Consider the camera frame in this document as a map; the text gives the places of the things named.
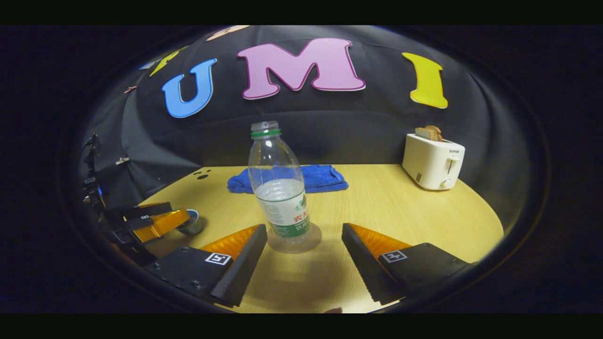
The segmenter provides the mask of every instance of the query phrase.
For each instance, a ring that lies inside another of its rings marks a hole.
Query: light wood tabletop
[[[316,248],[299,254],[266,244],[240,307],[235,312],[372,312],[374,302],[341,241],[343,223],[354,223],[416,245],[429,242],[466,262],[486,256],[503,237],[492,208],[457,181],[449,191],[427,191],[400,165],[334,165],[348,184],[343,191],[307,194],[310,220],[322,231]],[[145,203],[170,202],[199,212],[205,229],[195,236],[176,230],[146,248],[162,258],[180,246],[200,248],[256,224],[268,223],[253,194],[226,188],[245,166],[204,167],[166,187]]]

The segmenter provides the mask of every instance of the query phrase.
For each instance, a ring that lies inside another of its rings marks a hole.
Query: letter m
[[[272,43],[247,48],[238,54],[247,60],[249,87],[243,91],[243,97],[254,100],[279,92],[279,85],[270,82],[269,70],[290,89],[300,90],[314,65],[318,76],[312,81],[312,87],[332,91],[361,90],[366,84],[354,71],[347,50],[351,45],[351,41],[344,39],[314,39],[298,56]]]

